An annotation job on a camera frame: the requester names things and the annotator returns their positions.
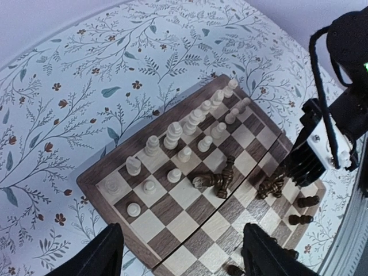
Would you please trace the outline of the wooden chess board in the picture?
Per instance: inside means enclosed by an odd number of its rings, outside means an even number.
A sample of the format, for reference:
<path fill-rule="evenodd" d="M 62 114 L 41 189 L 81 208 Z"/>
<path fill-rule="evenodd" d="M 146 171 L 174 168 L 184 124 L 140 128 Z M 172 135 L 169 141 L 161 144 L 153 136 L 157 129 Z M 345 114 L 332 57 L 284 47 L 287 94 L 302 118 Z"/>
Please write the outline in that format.
<path fill-rule="evenodd" d="M 162 143 L 170 123 L 183 125 L 214 92 L 229 82 L 212 80 L 138 131 L 77 179 L 107 223 L 119 223 L 128 248 L 154 275 L 224 275 L 224 265 L 242 265 L 243 227 L 259 224 L 278 244 L 294 249 L 307 225 L 289 217 L 314 216 L 318 207 L 301 208 L 304 197 L 323 198 L 325 186 L 307 187 L 285 179 L 279 198 L 256 197 L 292 148 L 291 142 L 256 104 L 226 127 L 209 149 L 198 149 L 230 110 L 246 99 L 242 89 L 210 111 L 195 132 L 182 135 L 174 149 L 160 145 L 155 155 L 145 143 Z"/>

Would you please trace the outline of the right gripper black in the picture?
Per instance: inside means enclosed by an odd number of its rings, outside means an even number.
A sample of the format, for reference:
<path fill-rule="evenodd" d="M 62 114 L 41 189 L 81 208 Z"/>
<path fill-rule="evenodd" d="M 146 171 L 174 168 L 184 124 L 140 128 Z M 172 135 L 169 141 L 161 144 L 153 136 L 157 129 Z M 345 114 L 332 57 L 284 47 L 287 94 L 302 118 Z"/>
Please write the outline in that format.
<path fill-rule="evenodd" d="M 331 104 L 316 52 L 322 35 L 327 37 L 333 70 L 346 88 Z M 318 97 L 302 106 L 302 130 L 280 164 L 286 167 L 286 177 L 300 187 L 327 170 L 358 167 L 356 142 L 367 133 L 367 9 L 346 13 L 311 35 L 309 54 Z"/>

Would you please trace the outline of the dark pawn placed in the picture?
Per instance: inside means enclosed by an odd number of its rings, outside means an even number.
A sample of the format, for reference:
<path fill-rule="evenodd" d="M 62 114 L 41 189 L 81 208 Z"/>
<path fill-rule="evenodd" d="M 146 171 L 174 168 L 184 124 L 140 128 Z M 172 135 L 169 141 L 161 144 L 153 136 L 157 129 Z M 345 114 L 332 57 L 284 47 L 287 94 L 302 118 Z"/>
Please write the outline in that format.
<path fill-rule="evenodd" d="M 225 270 L 230 276 L 243 276 L 245 274 L 245 272 L 239 266 L 234 264 L 226 265 Z"/>

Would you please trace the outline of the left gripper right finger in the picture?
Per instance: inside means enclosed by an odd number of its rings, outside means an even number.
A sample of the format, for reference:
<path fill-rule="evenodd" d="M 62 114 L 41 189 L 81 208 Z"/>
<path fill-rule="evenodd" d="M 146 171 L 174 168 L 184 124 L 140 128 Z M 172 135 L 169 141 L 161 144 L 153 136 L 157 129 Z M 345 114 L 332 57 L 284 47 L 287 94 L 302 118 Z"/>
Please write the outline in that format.
<path fill-rule="evenodd" d="M 317 275 L 292 258 L 257 224 L 244 226 L 241 255 L 246 275 Z"/>

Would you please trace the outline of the dark pawn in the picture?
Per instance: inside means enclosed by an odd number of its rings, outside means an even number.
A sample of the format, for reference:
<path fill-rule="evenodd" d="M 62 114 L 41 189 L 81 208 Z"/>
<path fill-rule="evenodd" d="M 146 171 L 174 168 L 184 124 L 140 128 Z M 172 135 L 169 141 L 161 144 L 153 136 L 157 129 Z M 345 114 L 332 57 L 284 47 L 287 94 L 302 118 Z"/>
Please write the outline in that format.
<path fill-rule="evenodd" d="M 308 208 L 320 203 L 320 197 L 318 195 L 302 197 L 297 200 L 299 208 Z"/>

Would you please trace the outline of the dark piece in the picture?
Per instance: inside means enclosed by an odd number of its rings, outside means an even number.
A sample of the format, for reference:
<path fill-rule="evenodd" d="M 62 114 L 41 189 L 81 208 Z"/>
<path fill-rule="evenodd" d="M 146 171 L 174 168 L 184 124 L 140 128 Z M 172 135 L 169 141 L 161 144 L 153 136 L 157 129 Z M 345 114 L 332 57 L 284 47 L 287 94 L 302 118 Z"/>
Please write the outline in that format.
<path fill-rule="evenodd" d="M 314 217 L 310 216 L 310 215 L 296 215 L 296 214 L 292 214 L 289 216 L 288 218 L 288 222 L 290 225 L 305 225 L 305 224 L 310 224 L 314 221 Z"/>

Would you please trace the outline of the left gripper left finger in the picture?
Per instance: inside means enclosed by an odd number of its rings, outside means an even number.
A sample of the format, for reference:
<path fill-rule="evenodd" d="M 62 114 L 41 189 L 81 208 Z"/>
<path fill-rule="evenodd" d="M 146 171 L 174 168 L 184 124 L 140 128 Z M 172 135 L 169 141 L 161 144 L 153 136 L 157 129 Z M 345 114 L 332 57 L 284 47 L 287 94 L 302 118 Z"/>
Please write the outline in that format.
<path fill-rule="evenodd" d="M 51 271 L 52 275 L 120 275 L 124 235 L 120 224 L 109 224 L 85 248 L 66 263 Z"/>

